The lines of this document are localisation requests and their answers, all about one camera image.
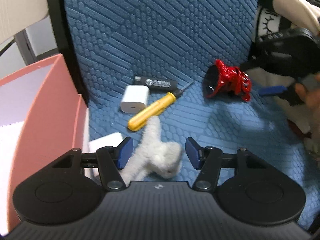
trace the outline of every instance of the blue cushion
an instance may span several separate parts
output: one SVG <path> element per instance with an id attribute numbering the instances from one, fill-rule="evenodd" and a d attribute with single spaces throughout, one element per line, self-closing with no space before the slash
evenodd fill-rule
<path id="1" fill-rule="evenodd" d="M 254 91 L 252 101 L 202 97 L 201 81 L 214 59 L 228 65 L 246 60 L 257 0 L 65 0 L 69 28 L 84 82 L 91 94 L 90 138 L 120 132 L 136 146 L 142 131 L 127 130 L 132 115 L 119 104 L 133 76 L 156 76 L 190 87 L 160 115 L 162 140 L 183 146 L 193 137 L 201 146 L 235 153 L 246 146 L 292 179 L 307 193 L 299 220 L 307 228 L 319 210 L 320 172 L 292 134 L 271 99 Z M 149 103 L 163 94 L 152 94 Z M 193 183 L 197 171 L 187 156 L 172 180 Z M 232 176 L 221 171 L 220 183 Z M 152 175 L 146 180 L 161 180 Z"/>

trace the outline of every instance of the black battery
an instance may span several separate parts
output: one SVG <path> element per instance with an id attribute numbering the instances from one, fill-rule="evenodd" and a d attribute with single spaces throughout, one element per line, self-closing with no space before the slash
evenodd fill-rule
<path id="1" fill-rule="evenodd" d="M 171 92 L 177 89 L 178 82 L 170 79 L 134 77 L 134 85 L 147 86 L 150 90 Z"/>

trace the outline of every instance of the red shiny figurine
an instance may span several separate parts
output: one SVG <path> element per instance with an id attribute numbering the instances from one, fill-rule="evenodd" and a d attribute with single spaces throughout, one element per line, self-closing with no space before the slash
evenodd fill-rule
<path id="1" fill-rule="evenodd" d="M 218 92 L 233 91 L 235 95 L 248 102 L 250 101 L 251 81 L 248 75 L 239 67 L 228 67 L 222 60 L 217 59 L 205 74 L 202 83 L 206 98 L 211 98 Z"/>

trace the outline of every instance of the pink box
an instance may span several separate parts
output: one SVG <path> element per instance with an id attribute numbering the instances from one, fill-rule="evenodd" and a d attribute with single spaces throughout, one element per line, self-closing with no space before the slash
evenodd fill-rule
<path id="1" fill-rule="evenodd" d="M 16 186 L 71 148 L 82 148 L 86 110 L 61 54 L 0 80 L 0 136 L 7 138 L 0 143 L 6 160 L 0 186 L 8 190 L 0 194 L 0 216 L 8 231 L 20 222 L 12 204 Z"/>

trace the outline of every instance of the stuffed animal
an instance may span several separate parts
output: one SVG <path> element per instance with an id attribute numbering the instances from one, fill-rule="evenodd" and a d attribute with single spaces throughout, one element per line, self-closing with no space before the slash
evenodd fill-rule
<path id="1" fill-rule="evenodd" d="M 158 116 L 148 119 L 141 143 L 120 172 L 128 186 L 130 181 L 140 181 L 152 172 L 168 179 L 181 168 L 182 147 L 176 142 L 161 141 L 161 123 Z"/>

